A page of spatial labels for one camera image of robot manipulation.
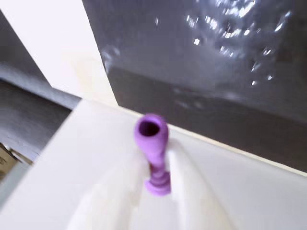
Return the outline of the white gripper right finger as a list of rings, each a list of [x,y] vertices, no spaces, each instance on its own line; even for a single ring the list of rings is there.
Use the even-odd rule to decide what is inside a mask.
[[[230,230],[224,207],[188,155],[168,150],[171,194],[177,203],[181,230]]]

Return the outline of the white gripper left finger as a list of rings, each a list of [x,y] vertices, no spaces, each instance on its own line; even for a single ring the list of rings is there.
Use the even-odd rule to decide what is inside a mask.
[[[80,200],[69,230],[127,230],[149,163],[142,153],[131,154],[110,168]]]

